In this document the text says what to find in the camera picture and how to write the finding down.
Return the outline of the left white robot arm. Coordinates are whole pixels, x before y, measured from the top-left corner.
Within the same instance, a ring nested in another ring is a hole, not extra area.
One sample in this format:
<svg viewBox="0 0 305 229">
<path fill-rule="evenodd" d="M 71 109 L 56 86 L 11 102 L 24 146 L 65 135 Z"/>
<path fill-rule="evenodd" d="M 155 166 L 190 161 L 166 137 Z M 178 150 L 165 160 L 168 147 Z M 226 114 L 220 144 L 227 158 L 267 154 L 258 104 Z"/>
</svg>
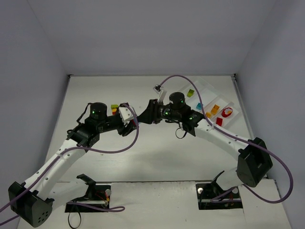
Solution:
<svg viewBox="0 0 305 229">
<path fill-rule="evenodd" d="M 77 176 L 83 182 L 72 182 L 66 190 L 56 191 L 55 186 L 78 159 L 88 151 L 95 151 L 93 145 L 102 133 L 116 130 L 123 135 L 124 129 L 139 130 L 136 113 L 126 103 L 110 116 L 104 103 L 88 103 L 85 110 L 90 112 L 89 116 L 83 122 L 81 116 L 77 119 L 77 126 L 68 131 L 58 151 L 30 178 L 22 183 L 15 181 L 8 188 L 11 210 L 34 228 L 46 222 L 58 206 L 89 193 L 91 181 L 85 175 Z"/>
</svg>

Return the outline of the teal square brick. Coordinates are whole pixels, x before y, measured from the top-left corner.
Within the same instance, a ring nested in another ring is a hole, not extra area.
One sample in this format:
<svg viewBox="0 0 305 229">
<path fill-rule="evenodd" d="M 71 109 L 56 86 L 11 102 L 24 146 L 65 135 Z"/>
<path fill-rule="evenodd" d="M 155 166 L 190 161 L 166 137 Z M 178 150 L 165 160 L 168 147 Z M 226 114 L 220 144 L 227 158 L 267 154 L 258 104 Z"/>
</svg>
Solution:
<svg viewBox="0 0 305 229">
<path fill-rule="evenodd" d="M 197 110 L 201 110 L 201 109 L 202 109 L 202 104 L 201 104 L 201 103 L 198 103 L 197 106 L 196 106 L 196 109 L 197 109 Z"/>
</svg>

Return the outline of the yellow curved brick front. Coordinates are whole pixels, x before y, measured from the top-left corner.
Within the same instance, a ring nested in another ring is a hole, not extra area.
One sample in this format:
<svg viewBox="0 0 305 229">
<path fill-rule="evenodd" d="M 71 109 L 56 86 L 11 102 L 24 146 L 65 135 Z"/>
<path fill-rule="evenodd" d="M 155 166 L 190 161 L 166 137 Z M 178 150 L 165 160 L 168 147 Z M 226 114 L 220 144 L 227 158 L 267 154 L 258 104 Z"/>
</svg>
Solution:
<svg viewBox="0 0 305 229">
<path fill-rule="evenodd" d="M 206 112 L 206 116 L 207 116 L 208 118 L 210 118 L 210 117 L 212 116 L 212 114 L 211 114 L 210 112 Z"/>
</svg>

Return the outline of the yellow curved brick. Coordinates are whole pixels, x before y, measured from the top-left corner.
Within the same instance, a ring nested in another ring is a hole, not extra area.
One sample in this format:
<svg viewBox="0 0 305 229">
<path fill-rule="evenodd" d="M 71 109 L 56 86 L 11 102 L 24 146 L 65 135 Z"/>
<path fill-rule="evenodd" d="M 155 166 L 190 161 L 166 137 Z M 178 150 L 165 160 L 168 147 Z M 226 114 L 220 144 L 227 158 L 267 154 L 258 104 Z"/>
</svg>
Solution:
<svg viewBox="0 0 305 229">
<path fill-rule="evenodd" d="M 219 108 L 220 108 L 220 106 L 215 104 L 213 106 L 213 108 L 211 109 L 211 113 L 215 115 L 218 112 Z"/>
<path fill-rule="evenodd" d="M 206 112 L 206 116 L 207 116 L 208 118 L 210 118 L 210 117 L 212 116 L 212 114 L 211 114 L 210 112 Z"/>
</svg>

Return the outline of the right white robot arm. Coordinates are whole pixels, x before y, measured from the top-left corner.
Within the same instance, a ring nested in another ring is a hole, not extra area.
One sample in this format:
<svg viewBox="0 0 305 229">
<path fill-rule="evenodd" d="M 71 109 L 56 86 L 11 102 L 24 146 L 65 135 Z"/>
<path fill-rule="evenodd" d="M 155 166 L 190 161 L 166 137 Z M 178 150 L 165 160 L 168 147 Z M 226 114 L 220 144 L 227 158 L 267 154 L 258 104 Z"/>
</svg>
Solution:
<svg viewBox="0 0 305 229">
<path fill-rule="evenodd" d="M 151 99 L 137 120 L 144 124 L 158 124 L 162 120 L 178 123 L 185 132 L 207 140 L 231 155 L 237 161 L 236 167 L 220 172 L 213 179 L 220 189 L 228 190 L 239 185 L 256 187 L 273 166 L 262 139 L 240 138 L 212 124 L 202 113 L 186 104 L 181 92 L 172 93 L 169 101 L 163 104 Z"/>
</svg>

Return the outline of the green curved brick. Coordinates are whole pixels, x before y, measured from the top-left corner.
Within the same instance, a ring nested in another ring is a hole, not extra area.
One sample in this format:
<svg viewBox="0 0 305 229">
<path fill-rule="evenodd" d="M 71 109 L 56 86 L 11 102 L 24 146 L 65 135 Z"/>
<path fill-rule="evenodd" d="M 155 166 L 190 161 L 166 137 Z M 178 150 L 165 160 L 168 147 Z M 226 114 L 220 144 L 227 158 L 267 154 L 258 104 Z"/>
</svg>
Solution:
<svg viewBox="0 0 305 229">
<path fill-rule="evenodd" d="M 189 91 L 187 92 L 187 97 L 192 97 L 193 96 L 193 94 L 194 94 L 194 90 L 192 90 L 192 89 L 189 89 Z"/>
</svg>

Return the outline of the yellow curved brick back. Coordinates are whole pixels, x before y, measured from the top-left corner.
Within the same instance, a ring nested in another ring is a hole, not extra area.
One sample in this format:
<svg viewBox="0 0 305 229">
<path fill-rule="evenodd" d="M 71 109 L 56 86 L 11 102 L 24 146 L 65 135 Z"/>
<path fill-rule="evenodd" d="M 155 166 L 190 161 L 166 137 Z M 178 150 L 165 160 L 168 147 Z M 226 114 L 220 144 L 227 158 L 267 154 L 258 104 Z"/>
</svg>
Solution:
<svg viewBox="0 0 305 229">
<path fill-rule="evenodd" d="M 213 108 L 211 109 L 211 113 L 215 115 L 218 112 L 219 108 L 220 108 L 220 106 L 215 104 L 213 106 Z"/>
</svg>

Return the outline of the red curved brick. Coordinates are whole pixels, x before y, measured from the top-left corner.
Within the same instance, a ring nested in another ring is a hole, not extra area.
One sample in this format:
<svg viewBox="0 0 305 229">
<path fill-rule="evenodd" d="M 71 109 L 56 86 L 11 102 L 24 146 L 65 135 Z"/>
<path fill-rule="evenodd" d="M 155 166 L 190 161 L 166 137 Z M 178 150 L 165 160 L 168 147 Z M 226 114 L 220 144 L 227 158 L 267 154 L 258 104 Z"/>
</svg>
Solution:
<svg viewBox="0 0 305 229">
<path fill-rule="evenodd" d="M 217 117 L 216 118 L 216 121 L 215 121 L 215 123 L 218 125 L 218 126 L 222 126 L 223 125 L 223 119 L 221 118 L 221 117 Z"/>
</svg>

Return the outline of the red flower print brick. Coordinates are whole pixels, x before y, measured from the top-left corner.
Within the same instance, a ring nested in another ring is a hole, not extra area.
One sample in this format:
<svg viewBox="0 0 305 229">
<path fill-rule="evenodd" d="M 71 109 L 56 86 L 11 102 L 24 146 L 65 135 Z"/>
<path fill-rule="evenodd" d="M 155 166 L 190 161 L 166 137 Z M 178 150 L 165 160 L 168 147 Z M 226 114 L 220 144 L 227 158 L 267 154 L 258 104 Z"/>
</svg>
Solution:
<svg viewBox="0 0 305 229">
<path fill-rule="evenodd" d="M 222 117 L 227 118 L 233 113 L 233 111 L 234 110 L 231 107 L 226 107 L 222 110 L 221 115 Z"/>
</svg>

